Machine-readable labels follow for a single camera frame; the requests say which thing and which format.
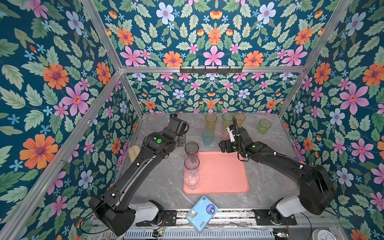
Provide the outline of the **clear plastic cup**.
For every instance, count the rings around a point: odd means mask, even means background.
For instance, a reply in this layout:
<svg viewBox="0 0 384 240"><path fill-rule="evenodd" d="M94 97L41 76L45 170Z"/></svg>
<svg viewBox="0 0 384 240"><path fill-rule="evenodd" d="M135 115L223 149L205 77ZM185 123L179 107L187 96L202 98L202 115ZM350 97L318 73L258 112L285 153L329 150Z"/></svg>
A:
<svg viewBox="0 0 384 240"><path fill-rule="evenodd" d="M186 170L184 174L184 184L191 190L194 190L200 181L199 172L196 170Z"/></svg>

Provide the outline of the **dark grey plastic cup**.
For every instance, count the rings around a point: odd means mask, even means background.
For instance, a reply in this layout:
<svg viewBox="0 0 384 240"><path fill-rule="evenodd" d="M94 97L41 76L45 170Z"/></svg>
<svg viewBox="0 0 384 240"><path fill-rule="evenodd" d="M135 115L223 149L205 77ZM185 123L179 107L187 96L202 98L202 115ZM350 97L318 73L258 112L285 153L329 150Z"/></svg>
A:
<svg viewBox="0 0 384 240"><path fill-rule="evenodd" d="M191 156L198 157L199 149L200 149L199 145L195 142L186 143L186 145L185 145L185 153L186 153L185 159L187 159L188 157L191 157Z"/></svg>

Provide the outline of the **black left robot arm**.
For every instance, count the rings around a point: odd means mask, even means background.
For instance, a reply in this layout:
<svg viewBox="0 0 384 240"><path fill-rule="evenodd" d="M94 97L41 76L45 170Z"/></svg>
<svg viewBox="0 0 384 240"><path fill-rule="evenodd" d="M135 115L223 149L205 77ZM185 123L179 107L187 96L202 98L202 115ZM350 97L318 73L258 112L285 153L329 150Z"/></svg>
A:
<svg viewBox="0 0 384 240"><path fill-rule="evenodd" d="M188 122L171 114L161 132L153 132L143 141L140 152L117 182L101 196L93 196L89 205L104 225L115 235L123 235L142 222L154 226L164 220L164 207L154 200L132 204L131 200L149 173L178 146L189 130Z"/></svg>

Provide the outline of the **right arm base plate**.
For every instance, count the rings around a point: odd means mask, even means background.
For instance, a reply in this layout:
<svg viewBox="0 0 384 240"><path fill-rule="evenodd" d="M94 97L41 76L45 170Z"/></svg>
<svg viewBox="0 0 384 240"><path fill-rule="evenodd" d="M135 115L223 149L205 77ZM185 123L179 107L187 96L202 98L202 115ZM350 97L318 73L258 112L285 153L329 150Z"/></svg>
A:
<svg viewBox="0 0 384 240"><path fill-rule="evenodd" d="M277 211L271 211L269 209L252 209L255 214L256 222L258 226L296 226L297 221L294 215L289 217L282 216Z"/></svg>

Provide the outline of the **pink rectangular tray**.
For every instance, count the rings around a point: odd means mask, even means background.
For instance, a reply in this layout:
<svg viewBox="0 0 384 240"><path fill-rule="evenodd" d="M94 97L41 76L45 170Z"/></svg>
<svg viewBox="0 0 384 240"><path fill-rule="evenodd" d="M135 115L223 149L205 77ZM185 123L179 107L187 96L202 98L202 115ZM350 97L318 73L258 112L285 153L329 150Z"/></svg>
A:
<svg viewBox="0 0 384 240"><path fill-rule="evenodd" d="M189 195L244 194L250 189L245 163L236 153L200 152L199 182L194 189L184 183Z"/></svg>

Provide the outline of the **blue translucent plastic cup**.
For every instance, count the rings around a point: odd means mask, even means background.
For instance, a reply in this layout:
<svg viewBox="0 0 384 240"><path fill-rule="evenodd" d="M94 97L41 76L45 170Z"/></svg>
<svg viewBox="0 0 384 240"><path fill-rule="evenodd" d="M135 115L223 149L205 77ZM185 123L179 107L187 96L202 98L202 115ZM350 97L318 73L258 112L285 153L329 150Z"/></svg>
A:
<svg viewBox="0 0 384 240"><path fill-rule="evenodd" d="M196 156L188 156L184 162L185 171L198 171L200 166L200 159Z"/></svg>

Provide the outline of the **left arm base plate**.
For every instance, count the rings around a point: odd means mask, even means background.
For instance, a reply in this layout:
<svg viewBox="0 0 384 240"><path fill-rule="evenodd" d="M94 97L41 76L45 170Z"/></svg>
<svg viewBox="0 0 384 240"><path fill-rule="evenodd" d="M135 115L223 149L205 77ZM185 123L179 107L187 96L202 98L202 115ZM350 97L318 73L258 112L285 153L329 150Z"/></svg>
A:
<svg viewBox="0 0 384 240"><path fill-rule="evenodd" d="M160 210L155 218L151 221L143 221L136 223L136 227L161 227L161 226L176 226L177 220L176 210Z"/></svg>

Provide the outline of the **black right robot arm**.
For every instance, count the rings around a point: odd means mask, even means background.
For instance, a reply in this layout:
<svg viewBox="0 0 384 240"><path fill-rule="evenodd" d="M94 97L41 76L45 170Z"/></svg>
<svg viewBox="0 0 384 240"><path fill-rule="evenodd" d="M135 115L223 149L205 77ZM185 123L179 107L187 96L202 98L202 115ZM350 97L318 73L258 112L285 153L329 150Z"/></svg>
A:
<svg viewBox="0 0 384 240"><path fill-rule="evenodd" d="M246 129L239 127L236 118L227 128L230 139L219 143L222 153L237 153L238 160L250 160L269 166L294 181L300 188L298 196L282 198L270 207L269 217L275 223L281 218L309 212L321 215L329 207L336 196L327 170L316 165L314 167L297 162L290 157L278 153L267 144L254 142Z"/></svg>

